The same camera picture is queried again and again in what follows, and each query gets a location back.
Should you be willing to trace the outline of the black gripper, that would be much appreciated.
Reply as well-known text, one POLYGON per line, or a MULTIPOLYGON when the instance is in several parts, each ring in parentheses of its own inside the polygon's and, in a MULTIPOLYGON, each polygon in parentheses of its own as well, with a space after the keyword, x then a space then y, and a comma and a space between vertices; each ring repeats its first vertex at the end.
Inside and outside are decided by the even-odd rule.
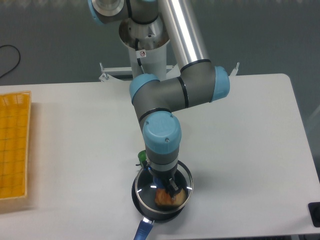
POLYGON ((182 189, 175 182, 175 173, 178 167, 177 159, 169 164, 157 164, 147 159, 142 161, 141 166, 157 179, 157 185, 161 182, 161 185, 166 189, 166 192, 172 199, 181 192, 182 189))

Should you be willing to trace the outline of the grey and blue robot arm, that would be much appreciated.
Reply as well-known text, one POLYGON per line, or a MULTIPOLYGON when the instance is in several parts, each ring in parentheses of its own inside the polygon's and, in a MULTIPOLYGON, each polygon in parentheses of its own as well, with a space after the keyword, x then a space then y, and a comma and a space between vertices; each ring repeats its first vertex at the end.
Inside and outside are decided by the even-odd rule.
POLYGON ((173 112, 226 97, 229 76, 212 65, 188 0, 90 0, 88 5, 98 22, 120 21, 122 42, 136 53, 172 44, 179 76, 161 80, 147 71, 149 59, 137 56, 129 92, 150 172, 175 197, 181 190, 174 174, 182 133, 173 112))

